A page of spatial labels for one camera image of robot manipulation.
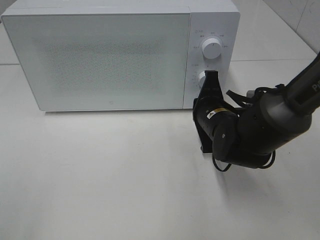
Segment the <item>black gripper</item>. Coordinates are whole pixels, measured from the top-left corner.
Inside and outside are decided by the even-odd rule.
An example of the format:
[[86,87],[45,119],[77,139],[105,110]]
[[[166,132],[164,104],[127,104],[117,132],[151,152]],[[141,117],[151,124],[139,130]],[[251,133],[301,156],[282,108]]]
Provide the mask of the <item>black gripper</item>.
[[236,142],[238,115],[224,101],[219,74],[205,70],[206,79],[193,102],[192,117],[205,154],[228,154]]

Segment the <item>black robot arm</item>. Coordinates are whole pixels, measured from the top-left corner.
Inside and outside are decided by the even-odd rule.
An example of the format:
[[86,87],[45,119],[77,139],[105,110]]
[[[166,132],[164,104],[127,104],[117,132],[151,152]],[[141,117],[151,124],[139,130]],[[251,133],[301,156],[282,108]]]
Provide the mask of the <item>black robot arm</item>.
[[207,70],[200,93],[193,101],[192,118],[201,151],[212,162],[252,169],[267,169],[276,150],[311,126],[320,106],[320,59],[316,57],[288,84],[258,87],[224,100],[218,72]]

